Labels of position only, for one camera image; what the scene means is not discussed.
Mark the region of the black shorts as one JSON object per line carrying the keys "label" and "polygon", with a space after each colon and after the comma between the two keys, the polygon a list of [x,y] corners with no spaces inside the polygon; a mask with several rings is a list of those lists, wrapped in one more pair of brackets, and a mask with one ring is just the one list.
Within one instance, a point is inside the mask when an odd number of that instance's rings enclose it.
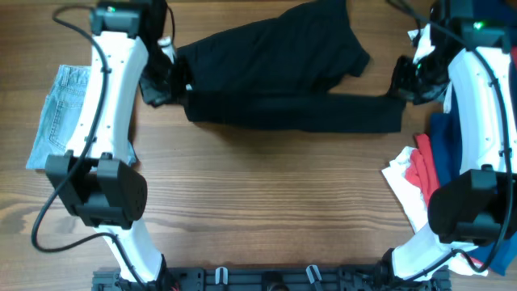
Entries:
{"label": "black shorts", "polygon": [[344,0],[312,1],[179,49],[191,75],[191,122],[313,133],[396,133],[403,100],[335,94],[370,56]]}

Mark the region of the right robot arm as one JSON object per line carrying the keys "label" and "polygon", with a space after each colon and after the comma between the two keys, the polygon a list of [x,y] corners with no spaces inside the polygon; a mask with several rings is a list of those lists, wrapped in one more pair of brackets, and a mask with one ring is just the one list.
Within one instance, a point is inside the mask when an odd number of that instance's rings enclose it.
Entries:
{"label": "right robot arm", "polygon": [[376,279],[503,274],[516,257],[516,13],[500,1],[439,0],[426,17],[394,6],[415,18],[418,50],[398,59],[389,94],[443,111],[384,170],[414,236],[385,253]]}

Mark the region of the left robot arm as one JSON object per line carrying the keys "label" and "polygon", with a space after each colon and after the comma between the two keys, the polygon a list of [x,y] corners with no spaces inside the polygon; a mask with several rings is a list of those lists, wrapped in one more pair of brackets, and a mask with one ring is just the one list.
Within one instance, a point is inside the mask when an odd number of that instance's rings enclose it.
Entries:
{"label": "left robot arm", "polygon": [[143,220],[145,178],[128,161],[135,98],[151,106],[178,103],[191,86],[186,62],[163,37],[174,15],[165,0],[101,1],[90,9],[90,77],[77,126],[65,152],[51,155],[45,174],[53,197],[104,238],[122,290],[175,290],[177,283]]}

